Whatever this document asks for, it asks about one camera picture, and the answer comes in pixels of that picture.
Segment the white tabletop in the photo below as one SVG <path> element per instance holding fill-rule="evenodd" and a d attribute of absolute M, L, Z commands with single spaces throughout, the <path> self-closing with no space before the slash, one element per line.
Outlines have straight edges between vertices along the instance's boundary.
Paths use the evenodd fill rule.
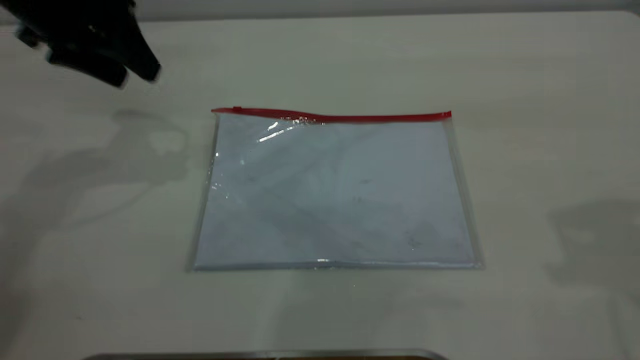
<path fill-rule="evenodd" d="M 640 358 L 640 18 L 149 23 L 123 91 L 0 33 L 0 358 Z M 218 106 L 452 110 L 484 270 L 189 273 Z"/>

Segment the plastic pouch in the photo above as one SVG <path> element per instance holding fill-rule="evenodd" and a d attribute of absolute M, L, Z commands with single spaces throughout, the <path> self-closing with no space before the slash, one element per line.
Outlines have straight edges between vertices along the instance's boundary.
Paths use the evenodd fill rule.
<path fill-rule="evenodd" d="M 195 270 L 481 265 L 451 112 L 213 112 Z"/>

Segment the gray wall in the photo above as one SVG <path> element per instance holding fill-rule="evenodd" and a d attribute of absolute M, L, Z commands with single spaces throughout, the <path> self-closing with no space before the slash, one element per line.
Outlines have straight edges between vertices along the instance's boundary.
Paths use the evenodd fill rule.
<path fill-rule="evenodd" d="M 628 8 L 640 0 L 137 0 L 139 20 L 530 12 Z M 0 12 L 0 22 L 13 17 Z"/>

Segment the red zipper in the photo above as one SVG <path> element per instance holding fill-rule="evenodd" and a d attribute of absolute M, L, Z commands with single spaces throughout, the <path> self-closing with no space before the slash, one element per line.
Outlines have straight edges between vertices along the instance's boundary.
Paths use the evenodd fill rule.
<path fill-rule="evenodd" d="M 451 111 L 445 113 L 420 114 L 420 115 L 384 115 L 384 116 L 331 116 L 303 113 L 301 111 L 278 110 L 278 109 L 255 109 L 241 108 L 218 108 L 211 110 L 212 113 L 230 113 L 238 115 L 251 115 L 257 117 L 267 117 L 281 120 L 302 120 L 306 122 L 436 122 L 451 118 Z"/>

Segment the white paper inside bag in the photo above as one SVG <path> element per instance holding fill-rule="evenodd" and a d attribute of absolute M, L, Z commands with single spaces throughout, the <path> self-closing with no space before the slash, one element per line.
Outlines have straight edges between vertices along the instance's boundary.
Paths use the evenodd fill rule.
<path fill-rule="evenodd" d="M 222 114 L 195 268 L 477 265 L 440 122 Z"/>

